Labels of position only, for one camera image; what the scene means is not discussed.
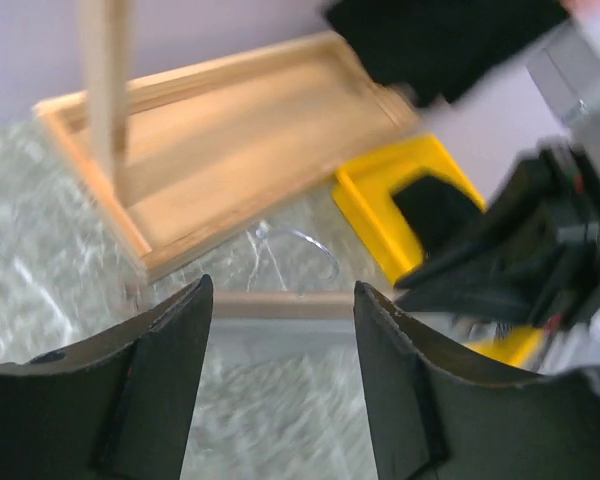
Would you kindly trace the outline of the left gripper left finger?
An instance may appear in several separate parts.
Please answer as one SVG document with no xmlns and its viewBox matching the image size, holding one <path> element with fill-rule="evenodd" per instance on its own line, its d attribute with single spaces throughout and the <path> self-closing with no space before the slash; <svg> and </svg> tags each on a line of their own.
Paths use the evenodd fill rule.
<svg viewBox="0 0 600 480">
<path fill-rule="evenodd" d="M 0 479 L 176 479 L 213 310 L 209 276 L 24 364 L 0 364 Z"/>
</svg>

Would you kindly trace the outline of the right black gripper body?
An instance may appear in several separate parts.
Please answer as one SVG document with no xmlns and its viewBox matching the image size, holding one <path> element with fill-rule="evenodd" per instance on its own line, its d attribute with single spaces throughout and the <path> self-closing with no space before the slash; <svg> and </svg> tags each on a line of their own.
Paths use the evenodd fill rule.
<svg viewBox="0 0 600 480">
<path fill-rule="evenodd" d="M 600 177 L 578 147 L 546 145 L 540 158 L 559 186 L 543 220 L 555 261 L 526 323 L 568 330 L 589 324 L 600 309 Z"/>
</svg>

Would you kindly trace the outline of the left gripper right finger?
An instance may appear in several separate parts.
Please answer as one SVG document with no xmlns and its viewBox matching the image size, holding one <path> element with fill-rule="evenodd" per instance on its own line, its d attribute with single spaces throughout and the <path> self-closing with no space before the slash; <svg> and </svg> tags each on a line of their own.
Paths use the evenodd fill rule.
<svg viewBox="0 0 600 480">
<path fill-rule="evenodd" d="M 380 478 L 600 479 L 600 366 L 497 362 L 363 282 L 353 313 Z"/>
</svg>

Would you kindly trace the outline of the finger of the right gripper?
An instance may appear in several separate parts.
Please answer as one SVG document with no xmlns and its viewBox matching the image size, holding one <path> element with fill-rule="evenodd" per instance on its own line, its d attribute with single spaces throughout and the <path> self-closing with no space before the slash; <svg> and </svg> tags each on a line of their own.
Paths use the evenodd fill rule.
<svg viewBox="0 0 600 480">
<path fill-rule="evenodd" d="M 515 166 L 490 208 L 395 284 L 407 312 L 537 320 L 580 260 L 572 188 L 548 154 Z"/>
</svg>

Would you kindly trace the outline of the wooden clip hanger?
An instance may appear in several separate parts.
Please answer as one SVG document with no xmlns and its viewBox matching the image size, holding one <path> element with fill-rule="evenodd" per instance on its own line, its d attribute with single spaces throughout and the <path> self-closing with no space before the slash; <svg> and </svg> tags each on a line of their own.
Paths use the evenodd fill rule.
<svg viewBox="0 0 600 480">
<path fill-rule="evenodd" d="M 273 227 L 265 222 L 256 229 L 256 237 L 266 246 L 272 238 L 291 236 L 319 250 L 331 265 L 329 282 L 336 280 L 340 266 L 334 254 L 321 242 L 289 227 Z M 213 319 L 228 320 L 309 320 L 351 321 L 353 294 L 334 291 L 219 291 L 214 292 Z"/>
</svg>

